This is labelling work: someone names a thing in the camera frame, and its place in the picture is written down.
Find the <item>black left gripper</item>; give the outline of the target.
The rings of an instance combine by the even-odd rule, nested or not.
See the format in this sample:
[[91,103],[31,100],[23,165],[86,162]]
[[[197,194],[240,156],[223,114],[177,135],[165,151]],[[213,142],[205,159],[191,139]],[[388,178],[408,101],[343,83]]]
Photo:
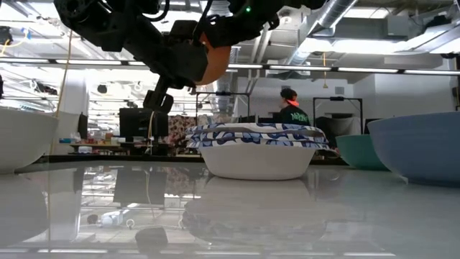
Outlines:
[[172,88],[196,87],[208,65],[206,47],[193,41],[197,21],[177,20],[169,32],[154,25],[141,29],[141,46],[135,60],[143,62],[160,76],[154,90],[148,90],[143,107],[169,113],[174,99],[167,94]]

